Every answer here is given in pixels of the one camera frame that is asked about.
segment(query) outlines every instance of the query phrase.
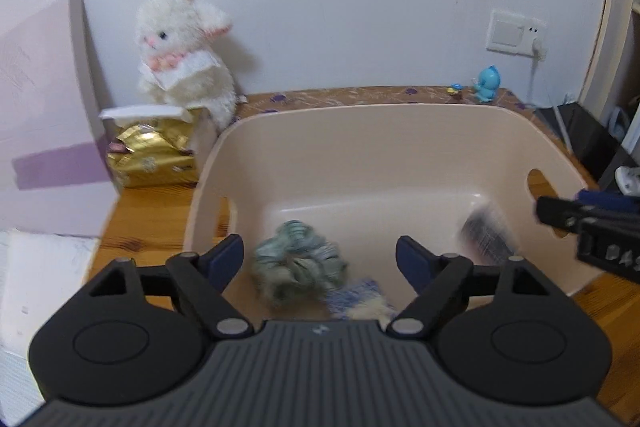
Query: wall socket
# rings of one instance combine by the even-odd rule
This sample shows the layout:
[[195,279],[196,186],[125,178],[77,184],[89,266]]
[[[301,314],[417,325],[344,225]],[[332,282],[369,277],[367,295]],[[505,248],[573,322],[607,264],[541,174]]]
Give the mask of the wall socket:
[[486,35],[486,48],[510,55],[533,57],[533,41],[545,47],[546,23],[533,17],[494,9]]

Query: small toy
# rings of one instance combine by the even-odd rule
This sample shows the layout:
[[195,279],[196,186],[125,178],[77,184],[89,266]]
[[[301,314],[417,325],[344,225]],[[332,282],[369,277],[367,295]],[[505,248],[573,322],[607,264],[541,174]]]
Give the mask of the small toy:
[[495,66],[489,66],[480,71],[478,80],[474,80],[476,98],[480,102],[491,102],[498,87],[500,87],[500,73]]
[[462,100],[462,89],[462,84],[451,84],[451,86],[447,88],[447,92],[451,95],[451,98]]
[[227,33],[231,20],[194,0],[147,0],[136,18],[140,91],[155,103],[187,109],[206,107],[223,131],[236,112],[231,73],[210,42]]

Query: white paper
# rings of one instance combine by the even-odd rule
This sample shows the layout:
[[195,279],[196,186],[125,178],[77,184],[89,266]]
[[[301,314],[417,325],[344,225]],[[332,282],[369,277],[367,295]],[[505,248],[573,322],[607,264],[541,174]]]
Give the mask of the white paper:
[[[0,298],[6,280],[10,233],[0,230]],[[0,417],[13,426],[43,403],[40,390],[23,357],[0,347]]]
[[111,107],[100,113],[102,120],[115,120],[119,127],[140,120],[156,118],[169,118],[171,120],[182,120],[187,123],[193,121],[191,113],[183,107],[177,105],[144,104],[126,105],[124,107]]
[[97,239],[10,232],[0,342],[26,358],[38,329],[82,285]]

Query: white paper sheet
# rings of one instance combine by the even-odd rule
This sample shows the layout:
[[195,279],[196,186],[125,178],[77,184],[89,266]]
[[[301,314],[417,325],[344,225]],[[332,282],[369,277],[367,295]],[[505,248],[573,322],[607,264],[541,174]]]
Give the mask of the white paper sheet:
[[0,415],[9,426],[42,404],[26,360],[29,343],[82,285],[97,243],[0,231]]
[[38,328],[82,285],[97,239],[11,232],[0,342],[27,356]]

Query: pink board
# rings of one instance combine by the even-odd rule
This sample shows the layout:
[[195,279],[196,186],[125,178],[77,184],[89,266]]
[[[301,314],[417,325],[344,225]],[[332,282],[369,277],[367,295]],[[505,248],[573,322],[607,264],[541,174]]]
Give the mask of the pink board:
[[105,141],[82,0],[58,0],[0,37],[0,229],[99,236]]

